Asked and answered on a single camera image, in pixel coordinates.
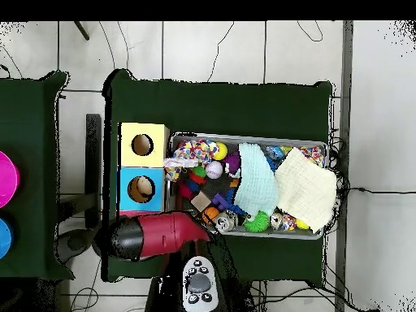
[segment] hole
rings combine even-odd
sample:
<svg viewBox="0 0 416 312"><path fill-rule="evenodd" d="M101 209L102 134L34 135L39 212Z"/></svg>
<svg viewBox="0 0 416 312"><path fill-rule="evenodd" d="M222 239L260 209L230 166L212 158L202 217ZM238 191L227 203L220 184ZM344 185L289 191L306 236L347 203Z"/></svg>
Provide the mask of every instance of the hole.
<svg viewBox="0 0 416 312"><path fill-rule="evenodd" d="M145 175L134 177L128 184L128 196L135 202L149 202L155 192L154 182Z"/></svg>
<svg viewBox="0 0 416 312"><path fill-rule="evenodd" d="M132 150L142 157L149 155L153 151L153 141L146 134L136 135L132 140Z"/></svg>

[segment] white ball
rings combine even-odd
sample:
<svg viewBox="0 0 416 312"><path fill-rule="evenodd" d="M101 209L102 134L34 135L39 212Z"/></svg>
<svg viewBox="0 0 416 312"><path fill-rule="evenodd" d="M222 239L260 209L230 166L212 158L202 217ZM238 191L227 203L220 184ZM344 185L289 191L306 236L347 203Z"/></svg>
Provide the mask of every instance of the white ball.
<svg viewBox="0 0 416 312"><path fill-rule="evenodd" d="M223 165L221 162L210 162L205 168L206 175L215 180L223 174Z"/></svg>

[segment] orange toy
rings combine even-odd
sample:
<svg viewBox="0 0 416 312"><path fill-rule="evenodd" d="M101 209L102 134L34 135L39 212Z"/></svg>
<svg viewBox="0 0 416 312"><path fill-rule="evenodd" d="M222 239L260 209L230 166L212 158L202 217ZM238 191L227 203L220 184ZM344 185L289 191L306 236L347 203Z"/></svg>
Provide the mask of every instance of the orange toy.
<svg viewBox="0 0 416 312"><path fill-rule="evenodd" d="M214 220L218 214L219 210L217 210L215 207L208 207L202 213L202 220L204 220L204 222L210 226L212 225L212 222L210 220Z"/></svg>

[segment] purple toy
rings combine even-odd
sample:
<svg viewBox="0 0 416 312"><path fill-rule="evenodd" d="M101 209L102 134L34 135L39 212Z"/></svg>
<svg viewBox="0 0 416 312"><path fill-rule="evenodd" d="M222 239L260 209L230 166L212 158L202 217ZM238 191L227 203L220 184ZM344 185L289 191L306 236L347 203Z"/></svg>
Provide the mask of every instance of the purple toy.
<svg viewBox="0 0 416 312"><path fill-rule="evenodd" d="M216 194L211 202L214 203L219 210L226 210L228 208L228 202L219 194Z"/></svg>
<svg viewBox="0 0 416 312"><path fill-rule="evenodd" d="M226 171L226 173L231 173L234 175L241 166L240 153L236 151L234 153L228 154L227 157L221 160L221 163L225 166L228 164L228 171Z"/></svg>

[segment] light blue towel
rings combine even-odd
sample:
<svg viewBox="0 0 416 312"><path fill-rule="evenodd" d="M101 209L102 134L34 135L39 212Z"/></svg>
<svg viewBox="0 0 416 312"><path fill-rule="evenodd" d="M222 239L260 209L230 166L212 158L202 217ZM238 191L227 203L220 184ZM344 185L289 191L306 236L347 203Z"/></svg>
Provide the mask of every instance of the light blue towel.
<svg viewBox="0 0 416 312"><path fill-rule="evenodd" d="M273 171L257 144L239 144L241 182L234 204L245 210L251 219L262 210L271 216L279 201L279 191Z"/></svg>

